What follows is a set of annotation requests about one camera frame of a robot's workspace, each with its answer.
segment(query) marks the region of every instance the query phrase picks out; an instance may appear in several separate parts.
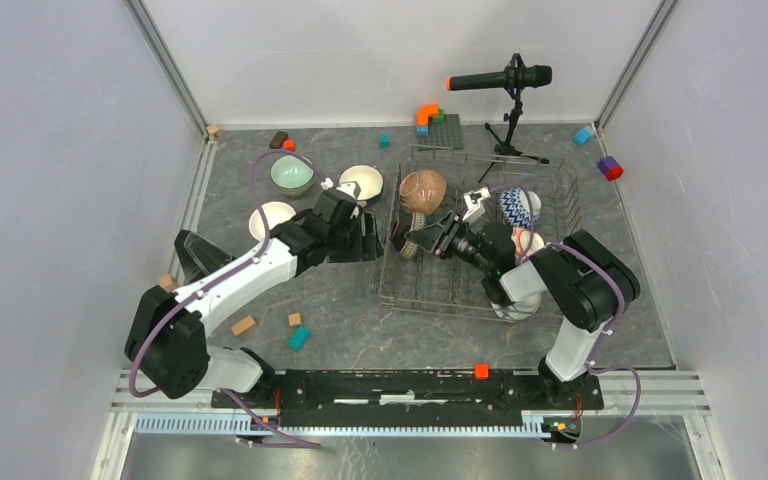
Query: blue block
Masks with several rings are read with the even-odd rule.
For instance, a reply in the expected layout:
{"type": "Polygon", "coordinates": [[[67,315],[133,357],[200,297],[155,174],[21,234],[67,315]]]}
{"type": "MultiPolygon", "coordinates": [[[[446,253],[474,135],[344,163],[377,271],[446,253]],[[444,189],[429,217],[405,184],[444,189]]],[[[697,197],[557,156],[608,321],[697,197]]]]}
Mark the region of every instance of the blue block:
{"type": "Polygon", "coordinates": [[[287,341],[287,345],[293,349],[294,352],[298,352],[307,343],[307,339],[310,338],[310,330],[307,327],[299,327],[296,333],[287,341]]]}
{"type": "Polygon", "coordinates": [[[572,140],[575,142],[576,145],[584,145],[590,140],[590,137],[593,136],[593,133],[594,132],[592,128],[584,127],[581,130],[579,130],[574,137],[572,137],[572,140]]]}

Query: tripod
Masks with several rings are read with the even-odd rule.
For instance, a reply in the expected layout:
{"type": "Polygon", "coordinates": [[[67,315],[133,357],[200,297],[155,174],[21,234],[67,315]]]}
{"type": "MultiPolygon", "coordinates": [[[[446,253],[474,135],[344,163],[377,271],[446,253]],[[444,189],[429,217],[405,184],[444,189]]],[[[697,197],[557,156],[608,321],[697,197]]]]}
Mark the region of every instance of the tripod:
{"type": "MultiPolygon", "coordinates": [[[[517,74],[518,71],[520,71],[523,68],[522,63],[522,57],[520,54],[515,53],[514,56],[511,58],[511,61],[508,62],[508,65],[505,67],[505,77],[513,79],[514,76],[517,74]]],[[[522,99],[520,98],[520,95],[522,95],[523,87],[515,87],[516,82],[510,81],[508,82],[507,87],[505,87],[505,91],[508,92],[508,95],[511,96],[511,99],[514,101],[514,108],[511,109],[511,113],[506,113],[502,120],[508,122],[508,134],[505,135],[505,139],[502,140],[499,138],[499,135],[496,134],[496,132],[493,131],[493,127],[490,126],[489,123],[484,124],[484,128],[490,132],[490,135],[493,135],[493,138],[496,139],[496,145],[493,146],[493,151],[496,152],[499,155],[505,155],[510,157],[525,157],[530,158],[532,160],[536,160],[542,164],[548,164],[549,159],[545,157],[538,157],[535,155],[523,155],[522,152],[517,150],[513,145],[511,145],[511,140],[514,136],[514,130],[516,129],[517,122],[519,121],[519,117],[522,115],[522,99]]],[[[493,168],[493,166],[496,165],[495,163],[491,163],[489,167],[487,167],[487,170],[484,172],[483,175],[481,175],[481,178],[478,179],[478,182],[480,183],[482,180],[484,180],[484,177],[487,176],[488,173],[490,173],[490,170],[493,168]]]]}

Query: concrete floor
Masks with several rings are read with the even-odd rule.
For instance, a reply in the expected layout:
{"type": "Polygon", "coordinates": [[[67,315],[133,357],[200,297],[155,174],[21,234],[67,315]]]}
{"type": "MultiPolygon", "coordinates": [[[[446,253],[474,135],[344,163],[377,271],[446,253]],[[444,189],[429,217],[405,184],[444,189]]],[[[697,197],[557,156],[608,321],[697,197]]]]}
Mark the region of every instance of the concrete floor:
{"type": "MultiPolygon", "coordinates": [[[[572,142],[582,125],[521,125],[514,144],[526,153],[564,157],[575,165],[584,204],[583,226],[637,273],[643,293],[629,308],[623,324],[604,344],[601,365],[669,367],[669,349],[632,240],[622,203],[613,184],[596,168],[598,143],[572,142]]],[[[385,179],[395,178],[399,153],[416,143],[414,128],[341,128],[290,130],[298,151],[337,179],[347,167],[368,164],[385,179]],[[378,137],[390,135],[389,149],[378,137]]],[[[241,255],[255,245],[248,233],[254,210],[248,190],[251,162],[267,148],[274,131],[224,132],[219,140],[198,233],[226,251],[241,255]]],[[[464,127],[465,152],[492,153],[493,141],[481,126],[464,127]]],[[[319,189],[288,199],[269,181],[268,166],[258,172],[263,201],[280,200],[296,210],[311,206],[319,189]]],[[[383,199],[373,207],[381,236],[386,238],[390,199],[397,185],[385,182],[383,199]]],[[[275,287],[226,320],[209,343],[253,349],[276,368],[534,368],[551,348],[560,320],[532,319],[517,324],[394,311],[379,304],[382,260],[322,265],[275,287]],[[287,315],[300,312],[311,329],[299,353],[287,347],[292,329],[287,315]],[[243,338],[230,326],[252,315],[259,326],[243,338]]]]}

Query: white wall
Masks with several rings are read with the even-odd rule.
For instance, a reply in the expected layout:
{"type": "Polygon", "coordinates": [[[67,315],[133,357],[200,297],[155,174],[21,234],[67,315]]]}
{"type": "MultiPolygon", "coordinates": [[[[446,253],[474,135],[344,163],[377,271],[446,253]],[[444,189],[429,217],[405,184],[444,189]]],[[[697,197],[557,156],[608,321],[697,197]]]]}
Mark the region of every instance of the white wall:
{"type": "Polygon", "coordinates": [[[0,1],[0,479],[89,474],[198,142],[122,2],[0,1]]]}
{"type": "Polygon", "coordinates": [[[439,103],[496,120],[502,90],[447,92],[446,77],[500,71],[514,52],[554,67],[524,121],[593,120],[658,0],[146,0],[208,121],[410,123],[439,103]]]}
{"type": "Polygon", "coordinates": [[[731,473],[768,478],[768,2],[682,2],[607,140],[731,473]]]}

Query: wire rack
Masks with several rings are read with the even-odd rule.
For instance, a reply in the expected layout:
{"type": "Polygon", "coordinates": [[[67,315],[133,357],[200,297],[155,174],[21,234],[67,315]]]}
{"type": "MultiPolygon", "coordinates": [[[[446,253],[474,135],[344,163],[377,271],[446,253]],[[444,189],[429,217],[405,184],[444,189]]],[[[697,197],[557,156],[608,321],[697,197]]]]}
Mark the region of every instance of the wire rack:
{"type": "MultiPolygon", "coordinates": [[[[549,164],[546,165],[525,158],[419,148],[408,147],[400,154],[394,185],[399,185],[405,175],[424,169],[437,171],[446,178],[446,196],[440,208],[428,219],[429,224],[439,221],[451,210],[463,214],[463,194],[478,188],[478,179],[487,167],[495,164],[480,185],[492,187],[520,184],[537,193],[542,207],[536,231],[546,243],[559,241],[581,228],[584,214],[578,176],[575,168],[564,158],[547,157],[549,164]]],[[[398,188],[393,190],[390,228],[400,216],[408,214],[399,200],[398,188]]],[[[485,207],[487,211],[484,217],[473,224],[474,230],[489,221],[503,221],[497,195],[486,202],[485,207]]],[[[406,260],[389,243],[388,239],[378,289],[383,305],[436,315],[515,322],[503,320],[496,315],[481,286],[483,275],[475,267],[457,258],[441,260],[424,251],[406,260]]],[[[551,296],[544,294],[540,307],[529,318],[533,320],[560,316],[557,304],[551,296]]]]}

